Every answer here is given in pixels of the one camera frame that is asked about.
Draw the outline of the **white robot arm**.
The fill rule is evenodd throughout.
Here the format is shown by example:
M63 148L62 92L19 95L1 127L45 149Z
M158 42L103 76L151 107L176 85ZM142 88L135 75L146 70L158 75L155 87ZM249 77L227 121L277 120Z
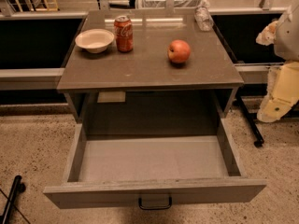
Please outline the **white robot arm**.
M260 45L274 45L275 54L284 59L279 68L269 69L267 94L257 119L274 122L286 115L299 101L299 0L293 0L277 21L258 34Z

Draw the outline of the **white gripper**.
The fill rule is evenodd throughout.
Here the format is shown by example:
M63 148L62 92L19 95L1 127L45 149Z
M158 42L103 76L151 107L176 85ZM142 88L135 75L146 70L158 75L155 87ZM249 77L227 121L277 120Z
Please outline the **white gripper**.
M278 22L272 21L256 37L260 45L269 46L275 42ZM299 100L299 62L287 62L270 69L273 85L270 96L266 95L257 113L261 122L280 120Z

